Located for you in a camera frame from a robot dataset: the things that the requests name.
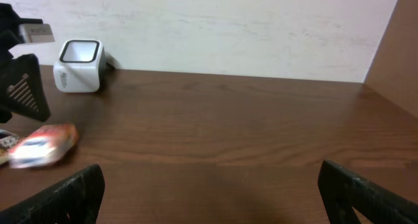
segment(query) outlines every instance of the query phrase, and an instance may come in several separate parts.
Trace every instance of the brown wooden panel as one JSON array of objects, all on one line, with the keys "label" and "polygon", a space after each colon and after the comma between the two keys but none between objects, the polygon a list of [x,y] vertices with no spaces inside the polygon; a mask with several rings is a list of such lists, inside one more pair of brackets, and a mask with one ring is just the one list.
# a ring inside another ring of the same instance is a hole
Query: brown wooden panel
[{"label": "brown wooden panel", "polygon": [[398,0],[365,83],[418,117],[418,0]]},{"label": "brown wooden panel", "polygon": [[82,138],[55,167],[1,168],[0,209],[98,163],[99,223],[328,223],[325,158],[418,202],[418,121],[362,84],[119,71],[100,93],[66,94],[51,67],[42,77],[47,123]]}]

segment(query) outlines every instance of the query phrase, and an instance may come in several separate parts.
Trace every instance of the blurry object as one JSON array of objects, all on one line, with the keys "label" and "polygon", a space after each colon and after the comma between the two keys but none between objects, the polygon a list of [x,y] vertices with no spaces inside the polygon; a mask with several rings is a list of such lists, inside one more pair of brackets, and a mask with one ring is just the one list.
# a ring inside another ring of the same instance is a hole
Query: blurry object
[{"label": "blurry object", "polygon": [[74,125],[44,125],[9,151],[12,168],[51,165],[77,142]]},{"label": "blurry object", "polygon": [[361,224],[353,208],[372,223],[418,223],[418,206],[333,163],[324,161],[318,178],[331,224]]},{"label": "blurry object", "polygon": [[96,223],[105,192],[99,165],[46,188],[40,193],[0,212],[2,224]]},{"label": "blurry object", "polygon": [[105,70],[100,41],[68,40],[54,65],[55,84],[65,93],[93,93],[99,90]]},{"label": "blurry object", "polygon": [[37,57],[28,54],[13,59],[9,50],[18,44],[52,41],[48,24],[20,18],[11,5],[0,3],[0,123],[6,123],[11,112],[39,121],[50,116]]},{"label": "blurry object", "polygon": [[19,136],[0,129],[0,165],[8,161],[8,151],[19,142]]}]

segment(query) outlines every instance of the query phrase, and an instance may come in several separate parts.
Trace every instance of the white container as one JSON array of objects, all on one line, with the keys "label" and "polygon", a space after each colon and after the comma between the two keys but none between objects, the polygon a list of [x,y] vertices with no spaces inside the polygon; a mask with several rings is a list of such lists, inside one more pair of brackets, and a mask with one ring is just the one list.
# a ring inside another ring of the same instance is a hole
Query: white container
[{"label": "white container", "polygon": [[68,40],[54,64],[57,88],[65,93],[92,93],[100,88],[106,58],[98,40]]}]

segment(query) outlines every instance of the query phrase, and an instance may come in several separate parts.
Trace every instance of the square opening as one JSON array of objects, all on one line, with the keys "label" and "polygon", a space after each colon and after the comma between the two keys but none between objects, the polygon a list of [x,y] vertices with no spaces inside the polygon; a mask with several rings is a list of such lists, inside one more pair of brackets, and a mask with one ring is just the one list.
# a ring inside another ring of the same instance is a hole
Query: square opening
[{"label": "square opening", "polygon": [[65,63],[89,63],[96,59],[99,42],[95,40],[71,40],[65,44],[60,61]]}]

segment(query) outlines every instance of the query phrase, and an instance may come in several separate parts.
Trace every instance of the snack package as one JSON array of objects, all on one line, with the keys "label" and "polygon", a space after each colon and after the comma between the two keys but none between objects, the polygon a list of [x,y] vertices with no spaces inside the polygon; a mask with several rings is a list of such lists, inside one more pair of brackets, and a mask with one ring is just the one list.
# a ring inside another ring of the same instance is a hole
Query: snack package
[{"label": "snack package", "polygon": [[12,168],[51,165],[59,161],[77,142],[74,125],[44,125],[9,150]]},{"label": "snack package", "polygon": [[19,136],[0,129],[0,165],[8,161],[8,151],[19,143]]}]

